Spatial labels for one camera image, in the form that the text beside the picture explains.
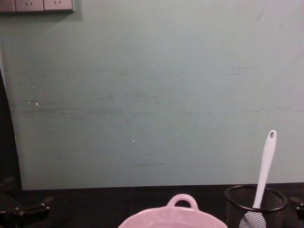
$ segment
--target mesh utensil holder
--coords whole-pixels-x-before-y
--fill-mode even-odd
[[[240,222],[249,211],[262,213],[266,228],[281,228],[283,223],[283,210],[287,205],[287,198],[276,190],[265,189],[261,209],[252,208],[257,187],[253,185],[241,185],[227,189],[225,198],[227,199],[226,224],[228,228],[242,228]],[[250,220],[258,223],[260,219],[256,214],[250,213]]]

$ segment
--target white plastic spatula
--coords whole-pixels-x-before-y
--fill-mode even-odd
[[[275,154],[275,149],[276,131],[272,130],[267,136],[263,150],[260,177],[258,179],[256,197],[253,203],[253,208],[259,209],[261,207],[266,181],[269,174],[272,158]],[[266,222],[262,213],[249,211],[242,218],[239,224],[239,228],[266,228]]]

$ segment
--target pink bowl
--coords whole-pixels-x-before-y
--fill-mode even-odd
[[[191,208],[176,207],[178,201],[187,201]],[[129,217],[119,228],[227,228],[216,217],[199,210],[190,195],[174,196],[166,207],[147,209]]]

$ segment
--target wall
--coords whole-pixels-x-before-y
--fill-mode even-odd
[[[304,181],[302,0],[83,0],[2,16],[24,189]]]

